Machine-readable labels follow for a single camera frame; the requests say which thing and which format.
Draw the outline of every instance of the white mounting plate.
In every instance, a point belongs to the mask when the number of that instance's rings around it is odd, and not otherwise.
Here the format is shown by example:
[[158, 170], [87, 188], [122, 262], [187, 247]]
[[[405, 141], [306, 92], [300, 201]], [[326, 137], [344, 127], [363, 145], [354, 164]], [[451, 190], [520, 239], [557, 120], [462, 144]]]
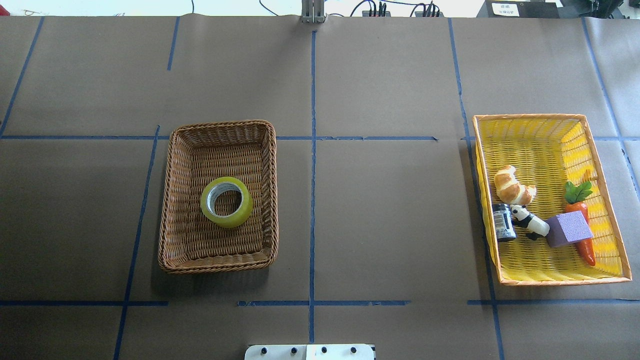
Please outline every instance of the white mounting plate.
[[375, 360], [376, 352], [367, 344], [252, 345], [244, 360]]

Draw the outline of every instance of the toy panda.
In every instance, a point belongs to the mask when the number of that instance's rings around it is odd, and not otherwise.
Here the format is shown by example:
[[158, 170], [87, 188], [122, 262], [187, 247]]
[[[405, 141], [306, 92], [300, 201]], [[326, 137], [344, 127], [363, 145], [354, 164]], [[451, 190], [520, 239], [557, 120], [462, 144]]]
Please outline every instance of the toy panda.
[[535, 214], [530, 213], [525, 206], [509, 205], [509, 208], [515, 218], [513, 224], [531, 231], [526, 235], [529, 239], [537, 240], [549, 233], [549, 225]]

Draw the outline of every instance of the yellow tape roll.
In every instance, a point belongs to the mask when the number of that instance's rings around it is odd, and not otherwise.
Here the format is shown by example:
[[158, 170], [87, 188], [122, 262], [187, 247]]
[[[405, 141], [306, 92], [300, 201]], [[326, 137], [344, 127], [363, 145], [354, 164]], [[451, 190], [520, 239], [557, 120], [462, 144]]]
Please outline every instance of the yellow tape roll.
[[[231, 215], [218, 215], [215, 209], [216, 199], [227, 191], [239, 192], [242, 195], [240, 206]], [[242, 225], [249, 218], [253, 209], [253, 199], [242, 181], [224, 176], [211, 181], [204, 188], [200, 197], [200, 208], [202, 213], [218, 226], [231, 228]]]

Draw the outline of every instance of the wicker basket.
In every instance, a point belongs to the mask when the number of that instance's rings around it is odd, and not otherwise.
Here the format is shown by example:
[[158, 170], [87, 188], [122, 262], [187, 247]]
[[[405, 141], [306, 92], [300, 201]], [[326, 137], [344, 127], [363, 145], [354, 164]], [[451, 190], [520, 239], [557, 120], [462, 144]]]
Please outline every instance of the wicker basket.
[[[583, 115], [483, 115], [473, 119], [476, 131], [477, 174], [483, 220], [491, 257], [500, 283], [507, 285], [578, 285], [631, 280], [631, 269], [611, 207], [595, 143]], [[491, 216], [500, 202], [493, 176], [505, 165], [517, 168], [522, 184], [534, 184], [538, 194], [527, 208], [546, 219], [562, 213], [564, 183], [593, 184], [586, 199], [594, 234], [596, 266], [587, 265], [575, 246], [550, 248], [532, 241], [518, 229], [518, 238], [498, 243]]]
[[[223, 229], [200, 209], [202, 190], [221, 176], [242, 181], [253, 211], [239, 227]], [[216, 211], [231, 213], [236, 197], [223, 194]], [[158, 261], [175, 274], [264, 268], [278, 254], [276, 136], [263, 120], [195, 124], [170, 138], [164, 180]]]

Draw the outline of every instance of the purple block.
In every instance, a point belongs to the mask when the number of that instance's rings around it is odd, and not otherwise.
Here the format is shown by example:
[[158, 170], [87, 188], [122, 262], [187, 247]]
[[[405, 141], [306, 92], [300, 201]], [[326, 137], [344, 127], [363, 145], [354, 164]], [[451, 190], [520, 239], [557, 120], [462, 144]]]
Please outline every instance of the purple block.
[[550, 247], [560, 247], [593, 237], [593, 233], [580, 211], [572, 211], [547, 219], [549, 233], [547, 242]]

